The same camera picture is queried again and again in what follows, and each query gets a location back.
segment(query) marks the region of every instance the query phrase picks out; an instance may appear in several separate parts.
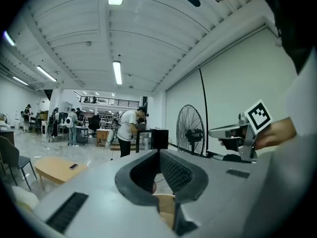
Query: wooden table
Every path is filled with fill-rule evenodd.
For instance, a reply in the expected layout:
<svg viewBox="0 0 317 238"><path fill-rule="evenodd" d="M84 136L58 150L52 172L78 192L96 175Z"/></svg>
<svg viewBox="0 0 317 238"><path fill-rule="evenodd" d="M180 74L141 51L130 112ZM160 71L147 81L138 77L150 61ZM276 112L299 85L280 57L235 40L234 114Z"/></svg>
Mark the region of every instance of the wooden table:
<svg viewBox="0 0 317 238"><path fill-rule="evenodd" d="M106 146L106 142L100 143L100 141L107 140L109 129L97 129L97 147L98 145L104 145Z"/></svg>
<svg viewBox="0 0 317 238"><path fill-rule="evenodd" d="M38 160L34 166L40 176L42 189L44 190L42 177L57 184L62 184L87 169L86 165L78 165L74 170L70 170L69 167L73 164L75 163L72 161L66 161L58 157L44 157Z"/></svg>

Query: cardboard box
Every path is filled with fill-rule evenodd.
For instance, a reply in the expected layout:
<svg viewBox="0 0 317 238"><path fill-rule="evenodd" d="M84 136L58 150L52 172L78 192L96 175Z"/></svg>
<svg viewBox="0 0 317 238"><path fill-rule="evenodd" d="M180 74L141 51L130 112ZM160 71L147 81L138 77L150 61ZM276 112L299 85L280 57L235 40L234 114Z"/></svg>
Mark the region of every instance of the cardboard box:
<svg viewBox="0 0 317 238"><path fill-rule="evenodd" d="M42 111L40 112L40 119L47 121L49 117L49 111Z"/></svg>
<svg viewBox="0 0 317 238"><path fill-rule="evenodd" d="M154 194L159 200L159 214L163 221L173 229L174 218L175 218L175 201L174 195L168 194Z"/></svg>

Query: black box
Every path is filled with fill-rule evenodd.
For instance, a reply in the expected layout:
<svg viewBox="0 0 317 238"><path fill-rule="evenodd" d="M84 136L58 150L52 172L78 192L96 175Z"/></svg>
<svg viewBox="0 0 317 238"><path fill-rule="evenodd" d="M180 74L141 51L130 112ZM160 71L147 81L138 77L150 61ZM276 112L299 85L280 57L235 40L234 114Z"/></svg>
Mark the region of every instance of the black box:
<svg viewBox="0 0 317 238"><path fill-rule="evenodd" d="M152 149L167 149L168 148L168 130L153 129L151 139Z"/></svg>

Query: chair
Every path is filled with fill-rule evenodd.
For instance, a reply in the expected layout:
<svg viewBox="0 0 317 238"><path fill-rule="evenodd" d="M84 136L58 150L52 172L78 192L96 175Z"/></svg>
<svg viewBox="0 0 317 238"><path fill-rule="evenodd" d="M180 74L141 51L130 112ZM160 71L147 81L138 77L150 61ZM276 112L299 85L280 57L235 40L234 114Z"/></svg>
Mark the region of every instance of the chair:
<svg viewBox="0 0 317 238"><path fill-rule="evenodd" d="M101 119L97 115L94 115L92 118L88 118L88 128L94 131L91 135L95 135L96 130L100 128L100 120Z"/></svg>
<svg viewBox="0 0 317 238"><path fill-rule="evenodd" d="M26 181L26 184L28 185L29 189L31 190L30 185L26 179L26 176L25 176L25 173L23 170L23 168L26 166L26 164L30 163L30 166L32 168L34 176L37 179L36 174L34 172L34 169L32 167L32 164L31 164L31 159L24 157L24 156L20 156L19 150L14 145L12 145L7 138L1 137L1 136L0 136L0 152L1 152L1 157L2 157L3 163L8 164L8 166L9 166L9 169L10 169L11 175L13 177L13 180L15 182L15 185L18 186L18 184L16 183L16 180L13 176L11 168L21 169L22 174L24 176L24 179Z"/></svg>

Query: hand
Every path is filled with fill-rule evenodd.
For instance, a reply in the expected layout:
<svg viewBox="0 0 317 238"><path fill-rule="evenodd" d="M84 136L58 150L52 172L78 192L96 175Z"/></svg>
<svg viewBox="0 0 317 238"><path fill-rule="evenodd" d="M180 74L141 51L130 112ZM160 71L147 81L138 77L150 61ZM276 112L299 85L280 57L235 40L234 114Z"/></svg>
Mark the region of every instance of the hand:
<svg viewBox="0 0 317 238"><path fill-rule="evenodd" d="M296 136L296 130L290 118L271 123L262 130L255 141L256 150L276 146Z"/></svg>

